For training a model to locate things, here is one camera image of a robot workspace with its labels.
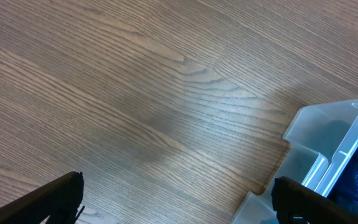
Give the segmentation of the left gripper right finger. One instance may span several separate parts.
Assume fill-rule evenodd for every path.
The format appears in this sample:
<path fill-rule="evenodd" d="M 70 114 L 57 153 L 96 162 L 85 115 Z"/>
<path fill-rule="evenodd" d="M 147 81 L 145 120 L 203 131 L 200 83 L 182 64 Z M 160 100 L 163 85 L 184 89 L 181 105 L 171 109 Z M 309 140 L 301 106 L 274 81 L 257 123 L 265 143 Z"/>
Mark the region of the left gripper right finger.
<path fill-rule="evenodd" d="M 288 177 L 275 179 L 271 196 L 279 224 L 358 224 L 358 215 Z"/>

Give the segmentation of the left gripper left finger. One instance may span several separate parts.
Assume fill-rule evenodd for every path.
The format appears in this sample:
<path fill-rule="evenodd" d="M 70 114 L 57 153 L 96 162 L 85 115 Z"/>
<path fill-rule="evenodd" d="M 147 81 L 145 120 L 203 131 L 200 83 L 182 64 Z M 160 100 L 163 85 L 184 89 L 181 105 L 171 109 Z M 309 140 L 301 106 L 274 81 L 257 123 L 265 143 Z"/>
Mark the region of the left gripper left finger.
<path fill-rule="evenodd" d="M 84 179 L 71 171 L 0 208 L 0 224 L 74 224 L 82 214 Z"/>

